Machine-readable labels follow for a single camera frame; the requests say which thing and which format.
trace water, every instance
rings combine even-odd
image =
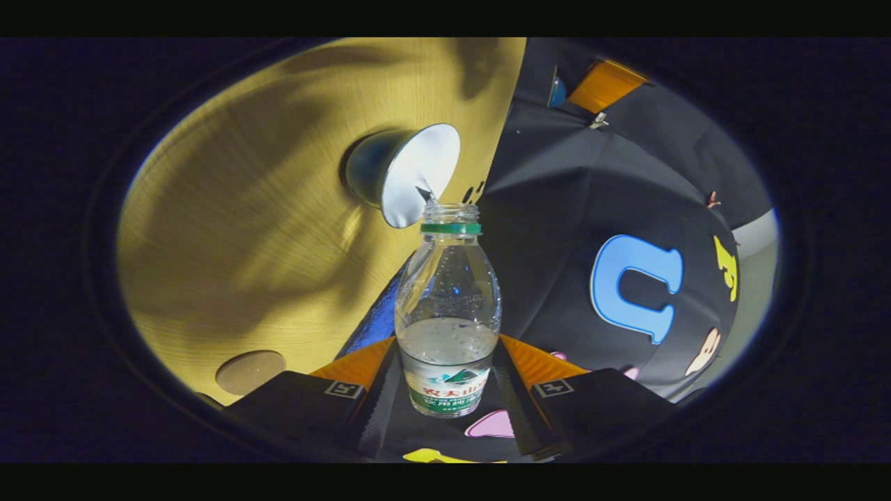
[[[486,385],[498,336],[470,320],[438,317],[421,320],[396,333],[418,412],[458,417],[476,410]]]

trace wooden surface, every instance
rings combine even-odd
[[[462,151],[443,201],[485,180],[525,39],[352,38],[229,87],[143,164],[119,229],[137,328],[184,383],[224,405],[215,381],[242,353],[287,369],[331,362],[421,242],[341,183],[347,148],[390,128],[445,122]],[[479,193],[471,197],[479,198]]]

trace bottle label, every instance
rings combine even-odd
[[[474,406],[482,397],[489,376],[489,357],[464,365],[432,365],[404,354],[403,362],[414,403],[438,413]]]

